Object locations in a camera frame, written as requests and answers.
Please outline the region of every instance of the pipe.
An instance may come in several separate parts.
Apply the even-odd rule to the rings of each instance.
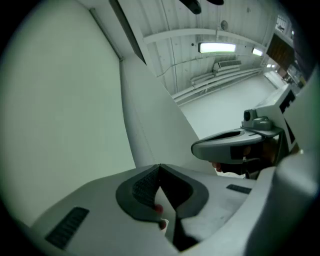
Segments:
[[[201,78],[205,78],[205,77],[210,76],[210,75],[212,75],[212,74],[213,74],[213,73],[210,72],[210,73],[205,73],[205,74],[202,74],[202,75],[195,76],[195,77],[193,77],[193,78],[190,79],[190,82],[191,82],[191,84],[192,84],[194,81],[196,81],[196,80],[198,80],[198,79],[201,79]]]
[[[179,92],[177,92],[176,94],[172,95],[172,98],[173,98],[173,99],[176,99],[176,98],[178,98],[179,96],[184,95],[184,94],[186,94],[186,93],[188,93],[188,92],[190,92],[190,91],[192,91],[192,90],[194,90],[194,89],[195,89],[195,87],[192,85],[192,86],[188,87],[187,89],[184,89],[184,90],[179,91]]]
[[[215,74],[216,77],[219,77],[219,76],[222,76],[224,74],[229,74],[229,73],[232,73],[232,72],[235,72],[235,71],[239,71],[240,70],[240,67],[236,67],[236,68],[233,68],[233,69],[227,69],[225,71],[220,71],[218,73]]]
[[[209,83],[212,83],[212,82],[215,82],[215,81],[218,81],[220,79],[224,79],[224,78],[229,78],[229,77],[232,77],[232,76],[236,76],[236,75],[239,75],[239,74],[243,74],[243,73],[247,73],[247,72],[250,72],[250,71],[255,71],[255,70],[260,70],[260,68],[252,68],[252,69],[247,69],[247,70],[242,70],[242,71],[238,71],[238,72],[233,72],[233,73],[229,73],[229,74],[225,74],[225,75],[220,75],[218,77],[213,77],[209,80],[206,80],[204,82],[201,82],[199,84],[195,84],[195,85],[192,85],[182,91],[179,91],[177,92],[176,94],[173,94],[172,95],[172,98],[175,100],[176,98],[186,94],[186,93],[189,93],[203,85],[207,85]]]
[[[260,69],[259,70],[253,70],[253,71],[250,71],[250,72],[247,72],[247,73],[242,73],[242,74],[239,74],[239,75],[230,76],[230,77],[221,79],[219,81],[209,83],[206,86],[202,86],[202,87],[200,87],[198,89],[195,89],[195,90],[190,91],[190,92],[188,92],[188,93],[186,93],[184,95],[181,95],[180,97],[175,98],[174,101],[177,103],[177,102],[179,102],[179,101],[181,101],[181,100],[183,100],[185,98],[188,98],[189,96],[192,96],[192,95],[194,95],[196,93],[199,93],[199,92],[201,92],[201,91],[203,91],[205,89],[210,89],[212,87],[216,87],[216,86],[219,86],[221,84],[230,82],[230,81],[232,81],[234,79],[241,78],[241,77],[244,77],[244,76],[248,76],[248,75],[251,75],[251,74],[254,74],[254,73],[258,73],[259,71],[260,71]]]
[[[249,79],[249,78],[251,78],[251,77],[253,77],[253,76],[256,76],[256,75],[257,75],[256,73],[251,74],[251,75],[246,76],[246,77],[244,77],[244,78],[242,78],[242,79],[240,79],[240,80],[234,81],[234,82],[232,82],[231,84],[228,84],[227,86],[223,86],[223,87],[217,88],[216,90],[212,90],[212,91],[206,92],[205,94],[199,95],[199,96],[197,96],[197,97],[195,97],[195,98],[192,98],[192,99],[189,99],[189,100],[187,100],[187,101],[185,101],[185,102],[182,102],[182,103],[179,104],[178,106],[181,107],[181,106],[184,105],[184,104],[187,104],[187,103],[189,103],[189,102],[195,101],[195,100],[197,100],[197,99],[199,99],[199,98],[201,98],[201,97],[203,97],[203,96],[207,96],[207,95],[209,95],[209,94],[215,93],[215,92],[220,91],[220,90],[222,90],[222,89],[226,89],[226,88],[228,88],[228,87],[230,87],[230,86],[233,86],[233,85],[235,85],[235,84],[237,84],[237,83],[240,83],[240,82],[242,82],[242,81],[244,81],[244,80],[247,80],[247,79]]]
[[[251,69],[247,69],[247,70],[241,70],[241,71],[238,71],[238,72],[233,72],[231,74],[221,75],[219,77],[214,77],[214,78],[208,79],[206,81],[203,81],[203,82],[200,82],[200,83],[194,85],[194,88],[197,89],[199,87],[205,86],[207,84],[210,84],[212,82],[218,81],[220,79],[229,78],[230,76],[236,76],[236,75],[240,75],[240,74],[243,74],[243,73],[248,73],[248,72],[251,72],[251,71],[257,71],[257,70],[260,70],[260,69],[261,69],[260,67],[251,68]]]
[[[216,73],[216,74],[213,74],[213,73],[212,73],[212,75],[208,75],[208,76],[206,76],[206,77],[204,77],[204,78],[200,78],[200,79],[195,80],[192,84],[193,84],[193,85],[197,85],[197,84],[199,84],[199,83],[201,83],[201,82],[204,82],[204,81],[206,81],[206,80],[209,80],[209,79],[211,79],[211,78],[220,77],[220,76],[225,75],[225,74],[231,74],[231,73],[233,73],[233,72],[235,72],[235,71],[239,71],[239,70],[240,70],[240,68],[239,68],[239,67],[236,67],[236,68],[233,68],[233,69],[228,69],[228,70],[225,70],[225,71],[220,71],[220,72],[218,72],[218,73]]]

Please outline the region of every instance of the white wall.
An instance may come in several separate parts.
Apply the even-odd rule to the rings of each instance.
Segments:
[[[190,146],[198,137],[165,87],[136,56],[121,62],[124,121],[137,167],[166,163],[214,174]]]
[[[275,88],[262,75],[186,103],[181,110],[200,139],[239,128],[244,110],[253,108]]]
[[[0,83],[2,196],[27,225],[81,185],[135,167],[119,60],[76,1],[43,2],[24,22]]]

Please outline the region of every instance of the ceiling beam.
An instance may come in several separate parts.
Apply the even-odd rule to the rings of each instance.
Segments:
[[[239,35],[239,34],[234,34],[234,33],[230,33],[230,32],[227,32],[227,31],[222,31],[222,30],[218,30],[216,32],[216,34],[219,37],[222,36],[222,37],[234,38],[234,39],[238,39],[238,40],[241,40],[241,41],[245,41],[247,43],[255,45],[255,47],[259,48],[260,50],[264,50],[266,48],[261,43],[253,41],[253,40],[251,40],[251,39],[249,39],[247,37],[244,37],[242,35]]]
[[[168,30],[156,34],[151,34],[143,38],[143,41],[146,44],[151,44],[160,40],[174,38],[174,37],[183,37],[190,35],[215,35],[215,29],[206,29],[206,28],[184,28],[184,29],[175,29]]]
[[[136,20],[136,17],[134,16],[134,12],[132,11],[132,10],[134,10],[134,7],[132,6],[133,1],[131,1],[131,0],[117,0],[117,1],[122,9],[121,11],[124,13],[125,19],[129,25],[129,27],[132,30],[132,33],[135,37],[135,40],[138,44],[138,47],[140,48],[140,51],[142,53],[143,58],[144,58],[145,64],[150,69],[150,71],[154,75],[156,75],[155,67],[153,65],[153,61],[152,61],[150,52],[148,50],[148,46],[144,42],[143,34],[140,30],[139,25],[137,24],[137,20]]]
[[[168,67],[162,74],[158,75],[156,78],[161,78],[163,77],[171,68],[179,66],[181,64],[185,64],[185,63],[189,63],[189,62],[194,62],[194,61],[201,61],[207,58],[216,58],[216,57],[227,57],[227,56],[247,56],[247,57],[251,57],[251,58],[261,58],[258,55],[254,55],[254,54],[241,54],[241,53],[236,53],[236,52],[217,52],[215,55],[212,56],[206,56],[206,57],[202,57],[202,58],[194,58],[194,59],[190,59],[190,60],[186,60],[177,64],[174,64],[170,67]]]
[[[257,48],[260,48],[262,51],[266,48],[261,43],[253,41],[249,38],[246,38],[242,35],[222,31],[222,30],[215,30],[215,29],[206,29],[206,28],[184,28],[184,29],[175,29],[175,30],[168,30],[156,34],[151,34],[143,38],[144,43],[151,44],[160,40],[173,38],[173,37],[182,37],[182,36],[190,36],[190,35],[217,35],[217,36],[224,36],[228,38],[234,38],[241,41],[245,41],[250,44],[254,44]]]

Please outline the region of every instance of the gray plastic panel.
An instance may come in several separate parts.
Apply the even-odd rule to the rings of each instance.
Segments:
[[[231,147],[251,145],[265,140],[264,136],[242,128],[228,130],[192,144],[191,152],[199,159],[223,164],[242,164],[242,159],[231,158]]]
[[[182,255],[245,255],[248,238],[263,212],[275,173],[274,170],[275,167],[264,169],[250,194],[247,195],[246,200],[235,214],[213,235],[184,251]]]
[[[152,165],[91,181],[47,210],[32,226],[43,238],[75,206],[90,212],[66,247],[77,256],[87,255],[174,255],[177,249],[157,223],[133,219],[116,200],[116,190],[129,178]]]
[[[319,156],[320,151],[304,151],[303,154],[288,156],[276,168],[263,213],[247,243],[246,255],[278,255],[276,251],[290,238],[292,240],[286,245],[291,247],[294,240],[301,242],[300,236],[303,234],[306,236],[305,241],[309,241],[308,236],[319,237],[319,215],[315,209],[319,209]],[[309,225],[301,224],[307,219],[307,212],[315,202],[314,216],[308,216],[311,217]],[[295,230],[299,227],[298,224],[305,227],[305,232],[302,232],[302,229]],[[304,252],[307,252],[307,255],[311,254],[308,249]]]

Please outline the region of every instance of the small black knob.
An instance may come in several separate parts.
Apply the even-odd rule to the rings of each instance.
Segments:
[[[244,113],[243,113],[243,119],[244,119],[245,121],[249,121],[250,118],[251,118],[250,112],[247,111],[247,110],[244,111]]]

